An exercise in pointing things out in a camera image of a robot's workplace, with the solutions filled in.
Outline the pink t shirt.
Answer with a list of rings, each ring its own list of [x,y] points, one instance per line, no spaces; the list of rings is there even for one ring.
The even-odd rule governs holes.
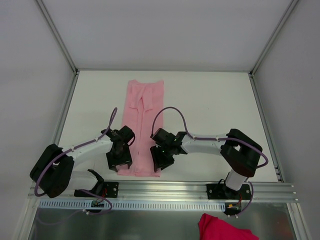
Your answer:
[[[117,174],[129,177],[159,177],[150,148],[155,145],[151,139],[155,116],[164,108],[164,82],[140,83],[131,80],[127,85],[122,125],[128,126],[135,134],[129,147],[131,166],[120,165]]]

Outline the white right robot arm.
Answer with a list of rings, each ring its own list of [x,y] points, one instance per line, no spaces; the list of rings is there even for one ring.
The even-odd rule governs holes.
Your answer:
[[[223,135],[191,135],[180,131],[176,135],[159,128],[150,138],[155,145],[150,148],[154,170],[164,170],[174,163],[174,156],[193,153],[223,157],[231,171],[221,192],[232,199],[240,192],[248,178],[255,175],[263,148],[238,129],[232,128]]]

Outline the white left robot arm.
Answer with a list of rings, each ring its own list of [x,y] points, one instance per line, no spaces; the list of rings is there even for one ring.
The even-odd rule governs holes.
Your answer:
[[[109,170],[117,171],[118,166],[130,167],[132,157],[130,146],[135,141],[135,133],[128,127],[105,129],[95,139],[69,148],[56,144],[48,145],[30,171],[30,178],[35,182],[35,195],[56,198],[66,190],[73,190],[78,197],[99,196],[105,180],[93,169],[75,170],[78,165],[92,157],[105,154]]]

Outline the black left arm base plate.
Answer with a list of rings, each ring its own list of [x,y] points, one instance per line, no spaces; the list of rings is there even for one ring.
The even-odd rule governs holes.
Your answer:
[[[84,198],[84,197],[93,197],[92,195],[88,194],[87,192],[105,198],[117,198],[118,197],[118,190],[119,190],[119,182],[116,181],[100,181],[95,184],[95,186],[90,189],[83,190],[77,189],[74,191],[73,196]]]

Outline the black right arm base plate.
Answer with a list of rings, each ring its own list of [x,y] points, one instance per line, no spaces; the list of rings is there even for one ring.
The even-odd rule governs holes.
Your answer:
[[[252,196],[251,188],[248,184],[243,184],[238,191],[232,190],[223,183],[206,184],[206,193],[209,200],[250,200]]]

